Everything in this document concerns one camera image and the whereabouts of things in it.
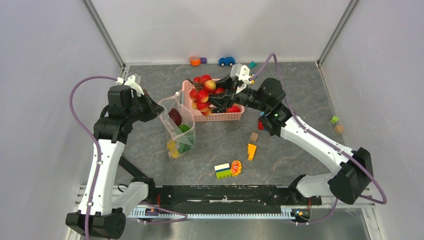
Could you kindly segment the yellow lemon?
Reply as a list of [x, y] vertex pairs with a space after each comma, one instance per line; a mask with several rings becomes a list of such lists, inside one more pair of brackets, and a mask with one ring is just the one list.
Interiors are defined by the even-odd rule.
[[170, 158], [176, 159], [180, 156], [180, 153], [178, 151], [179, 146], [180, 145], [176, 141], [174, 141], [173, 139], [169, 139], [166, 142], [166, 147], [167, 147], [167, 150], [168, 150], [168, 156]]

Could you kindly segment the red lychee bunch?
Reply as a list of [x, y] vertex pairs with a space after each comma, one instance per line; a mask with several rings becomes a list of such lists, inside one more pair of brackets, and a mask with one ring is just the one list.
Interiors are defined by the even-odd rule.
[[222, 87], [217, 87], [209, 74], [196, 76], [193, 79], [187, 79], [193, 85], [193, 89], [189, 91], [189, 97], [192, 100], [191, 107], [194, 110], [207, 117], [212, 114], [212, 109], [217, 108], [209, 102], [211, 95], [218, 95], [225, 92]]

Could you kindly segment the green white bok choy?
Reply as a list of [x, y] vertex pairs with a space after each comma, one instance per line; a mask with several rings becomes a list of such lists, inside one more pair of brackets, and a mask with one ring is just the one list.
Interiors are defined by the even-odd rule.
[[182, 132], [182, 137], [178, 139], [179, 148], [177, 151], [180, 154], [184, 154], [190, 151], [194, 147], [195, 134], [194, 134], [194, 130], [185, 124], [181, 124], [179, 126], [179, 129]]

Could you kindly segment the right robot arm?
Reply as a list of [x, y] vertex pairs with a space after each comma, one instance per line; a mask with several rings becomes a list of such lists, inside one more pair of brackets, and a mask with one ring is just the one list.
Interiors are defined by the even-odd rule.
[[293, 203], [333, 195], [352, 205], [363, 197], [374, 176], [369, 151], [362, 147], [354, 150], [333, 141], [301, 120], [288, 104], [283, 104], [286, 93], [280, 80], [267, 78], [258, 89], [252, 89], [238, 77], [228, 75], [216, 81], [216, 85], [224, 91], [209, 97], [212, 105], [225, 110], [238, 104], [262, 112], [259, 121], [270, 135], [296, 144], [329, 169], [328, 174], [298, 176], [288, 191]]

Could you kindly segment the clear zip top bag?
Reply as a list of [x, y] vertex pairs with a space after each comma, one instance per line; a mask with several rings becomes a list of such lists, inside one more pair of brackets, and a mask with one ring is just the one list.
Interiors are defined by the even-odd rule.
[[[187, 107], [185, 107], [183, 105], [183, 103], [182, 103], [183, 98], [184, 98], [184, 93], [180, 90], [180, 91], [177, 91], [174, 95], [163, 98], [158, 102], [158, 104], [164, 108], [164, 111], [159, 115], [159, 119], [160, 119], [161, 123], [163, 124], [163, 126], [165, 127], [165, 137], [166, 137], [165, 143], [166, 143], [167, 154], [168, 154], [167, 141], [172, 139], [179, 144], [179, 138], [182, 137], [182, 135], [183, 135], [183, 133], [179, 129], [179, 126], [176, 126], [176, 124], [171, 120], [171, 118], [168, 115], [169, 111], [172, 108], [177, 109], [179, 111], [179, 113], [181, 114], [182, 124], [187, 125], [187, 126], [189, 126], [193, 129], [194, 143], [195, 143], [195, 138], [196, 138], [195, 125], [196, 124], [195, 124], [195, 121], [194, 121], [194, 116], [192, 115], [192, 112]], [[177, 158], [169, 157], [169, 159], [173, 161]]]

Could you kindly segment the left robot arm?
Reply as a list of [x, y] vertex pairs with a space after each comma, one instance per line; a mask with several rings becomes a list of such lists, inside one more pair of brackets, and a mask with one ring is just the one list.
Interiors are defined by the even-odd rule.
[[136, 176], [124, 192], [113, 199], [114, 180], [128, 135], [135, 122], [148, 122], [164, 108], [139, 86], [116, 85], [108, 93], [108, 105], [94, 125], [92, 165], [87, 187], [76, 212], [65, 224], [86, 238], [119, 239], [129, 213], [140, 203], [153, 203], [157, 190], [152, 178]]

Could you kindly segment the dark purple fruit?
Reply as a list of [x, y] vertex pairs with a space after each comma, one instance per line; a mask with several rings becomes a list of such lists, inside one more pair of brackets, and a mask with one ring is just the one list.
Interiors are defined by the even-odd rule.
[[175, 125], [177, 127], [179, 127], [182, 124], [182, 122], [183, 122], [182, 116], [181, 116], [180, 112], [176, 108], [172, 108], [168, 112], [168, 116], [175, 123]]

